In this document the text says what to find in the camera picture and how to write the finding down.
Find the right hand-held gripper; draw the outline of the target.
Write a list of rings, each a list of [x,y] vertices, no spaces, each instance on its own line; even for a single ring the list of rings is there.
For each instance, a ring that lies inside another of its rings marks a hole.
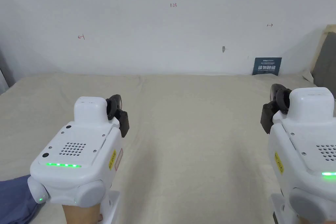
[[[336,118],[325,87],[288,89],[272,84],[262,107],[268,156],[280,193],[270,195],[276,224],[336,220]]]

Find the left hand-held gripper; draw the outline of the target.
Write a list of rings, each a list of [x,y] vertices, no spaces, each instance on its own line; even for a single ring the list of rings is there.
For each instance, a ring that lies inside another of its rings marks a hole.
[[[121,96],[80,97],[74,120],[63,126],[30,166],[28,187],[37,204],[100,206],[102,224],[114,224],[119,191],[111,190],[129,130]]]

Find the person's left hand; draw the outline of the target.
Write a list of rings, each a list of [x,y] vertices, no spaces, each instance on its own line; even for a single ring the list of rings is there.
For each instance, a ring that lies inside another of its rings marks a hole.
[[[62,205],[67,224],[98,224],[103,220],[100,204],[88,208]]]

